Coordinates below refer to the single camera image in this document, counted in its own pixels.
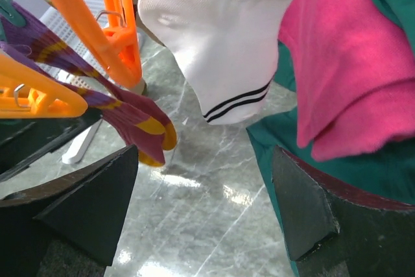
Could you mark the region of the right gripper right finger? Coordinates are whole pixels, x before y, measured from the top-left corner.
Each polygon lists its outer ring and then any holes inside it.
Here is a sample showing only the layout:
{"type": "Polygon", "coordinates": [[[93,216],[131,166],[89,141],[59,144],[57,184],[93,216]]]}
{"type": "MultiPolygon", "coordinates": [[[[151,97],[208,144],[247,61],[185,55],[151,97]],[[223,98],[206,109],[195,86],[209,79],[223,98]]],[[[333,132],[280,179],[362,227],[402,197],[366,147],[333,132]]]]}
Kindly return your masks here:
{"type": "Polygon", "coordinates": [[[300,276],[413,276],[414,206],[327,175],[276,147],[272,180],[300,276]]]}

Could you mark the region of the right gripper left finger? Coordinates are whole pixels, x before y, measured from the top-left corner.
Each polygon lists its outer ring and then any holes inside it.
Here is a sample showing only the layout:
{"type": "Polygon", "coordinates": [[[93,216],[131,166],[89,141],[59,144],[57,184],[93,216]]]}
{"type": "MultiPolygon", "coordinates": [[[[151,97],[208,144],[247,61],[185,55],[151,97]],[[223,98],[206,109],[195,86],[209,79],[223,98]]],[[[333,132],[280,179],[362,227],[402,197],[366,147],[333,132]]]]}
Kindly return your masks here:
{"type": "Polygon", "coordinates": [[[137,148],[1,199],[2,276],[103,276],[136,181],[137,148]]]}

